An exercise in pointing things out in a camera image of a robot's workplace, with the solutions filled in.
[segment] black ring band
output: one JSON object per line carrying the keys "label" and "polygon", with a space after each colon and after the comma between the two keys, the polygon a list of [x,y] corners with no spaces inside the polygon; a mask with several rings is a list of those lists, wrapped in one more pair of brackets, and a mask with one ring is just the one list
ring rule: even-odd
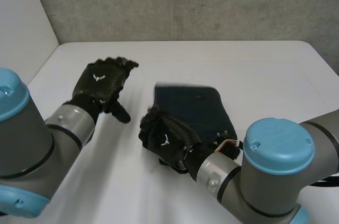
{"label": "black ring band", "polygon": [[244,198],[243,194],[242,194],[242,197],[244,199],[244,202],[246,203],[246,205],[251,209],[253,210],[254,212],[262,215],[262,216],[265,216],[265,217],[268,217],[268,218],[281,218],[281,217],[285,217],[287,215],[289,215],[293,210],[294,208],[292,208],[292,210],[286,212],[286,213],[282,213],[282,214],[270,214],[270,213],[266,213],[266,212],[262,212],[260,210],[258,210],[257,208],[255,208],[254,206],[252,206],[250,203],[247,202],[247,200]]}
{"label": "black ring band", "polygon": [[308,125],[311,125],[313,127],[316,127],[318,130],[320,130],[323,134],[325,134],[329,140],[331,141],[331,143],[333,144],[336,152],[337,152],[337,155],[338,155],[338,158],[339,158],[339,142],[335,139],[335,137],[332,135],[332,133],[330,133],[326,128],[324,128],[323,126],[321,126],[320,124],[318,123],[315,123],[315,122],[310,122],[310,121],[306,121],[306,122],[303,122],[305,124],[308,124]]}
{"label": "black ring band", "polygon": [[232,180],[232,178],[238,174],[238,172],[242,169],[241,166],[238,166],[236,168],[234,168],[231,172],[229,172],[229,174],[226,176],[225,180],[222,182],[219,191],[218,191],[218,195],[217,195],[217,200],[219,203],[221,203],[221,198],[222,195],[224,194],[224,191],[227,187],[227,185],[229,184],[229,182]]}
{"label": "black ring band", "polygon": [[47,154],[42,158],[42,160],[40,160],[38,163],[36,163],[35,165],[31,166],[30,168],[27,168],[25,171],[22,171],[20,173],[16,173],[16,174],[13,174],[13,175],[3,175],[3,176],[0,176],[0,179],[15,179],[15,178],[19,178],[21,176],[24,176],[24,175],[26,175],[26,174],[36,170],[37,168],[42,166],[49,159],[49,157],[52,156],[54,148],[55,148],[55,142],[54,142],[54,137],[52,135],[52,145],[51,145],[51,148],[49,148]]}
{"label": "black ring band", "polygon": [[83,144],[81,143],[80,139],[78,139],[78,137],[76,135],[74,135],[72,132],[70,132],[69,130],[66,130],[64,127],[61,127],[61,126],[55,125],[55,124],[48,124],[47,127],[51,128],[51,129],[55,129],[55,130],[60,130],[61,132],[65,133],[67,136],[69,136],[70,138],[73,139],[73,141],[79,147],[80,151],[81,151],[81,149],[83,149]]}

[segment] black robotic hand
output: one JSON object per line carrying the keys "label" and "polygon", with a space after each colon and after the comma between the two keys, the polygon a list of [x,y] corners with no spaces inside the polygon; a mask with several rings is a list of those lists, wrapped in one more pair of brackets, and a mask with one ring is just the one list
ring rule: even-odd
{"label": "black robotic hand", "polygon": [[[126,58],[107,58],[105,61],[97,60],[88,64],[77,82],[69,102],[81,102],[88,106],[88,102],[95,102],[100,113],[112,113],[120,122],[128,123],[130,115],[118,102],[119,93],[123,89],[125,80],[131,70],[139,65]],[[89,113],[95,113],[93,107],[86,108]]]}
{"label": "black robotic hand", "polygon": [[142,118],[139,138],[142,146],[176,171],[186,170],[184,159],[200,143],[198,134],[177,118],[153,107]]}

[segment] gray metal joint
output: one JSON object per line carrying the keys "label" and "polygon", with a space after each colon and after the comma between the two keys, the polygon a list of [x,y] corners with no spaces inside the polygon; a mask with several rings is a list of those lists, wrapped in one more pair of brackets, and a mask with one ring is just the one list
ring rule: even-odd
{"label": "gray metal joint", "polygon": [[197,184],[204,187],[216,199],[222,183],[239,165],[222,153],[216,152],[205,159],[197,174]]}
{"label": "gray metal joint", "polygon": [[47,119],[46,125],[67,130],[77,137],[82,146],[88,142],[95,129],[95,122],[91,115],[81,107],[70,104],[60,106]]}

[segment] concrete wall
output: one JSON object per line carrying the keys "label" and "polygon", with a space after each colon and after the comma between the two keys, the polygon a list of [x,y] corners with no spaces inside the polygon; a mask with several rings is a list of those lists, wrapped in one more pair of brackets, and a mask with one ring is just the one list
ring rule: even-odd
{"label": "concrete wall", "polygon": [[41,0],[60,43],[303,40],[339,72],[339,0]]}

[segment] light blue cap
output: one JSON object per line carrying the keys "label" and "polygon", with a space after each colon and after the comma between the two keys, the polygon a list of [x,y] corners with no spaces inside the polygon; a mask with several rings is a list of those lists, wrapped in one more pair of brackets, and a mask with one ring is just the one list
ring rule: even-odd
{"label": "light blue cap", "polygon": [[309,221],[309,213],[304,207],[301,206],[289,224],[308,224]]}
{"label": "light blue cap", "polygon": [[286,119],[265,118],[246,133],[244,155],[260,171],[291,175],[308,167],[314,157],[311,135],[301,125]]}
{"label": "light blue cap", "polygon": [[28,103],[30,93],[19,76],[0,68],[0,122],[18,114]]}
{"label": "light blue cap", "polygon": [[15,187],[0,185],[0,212],[26,218],[40,215],[49,198]]}

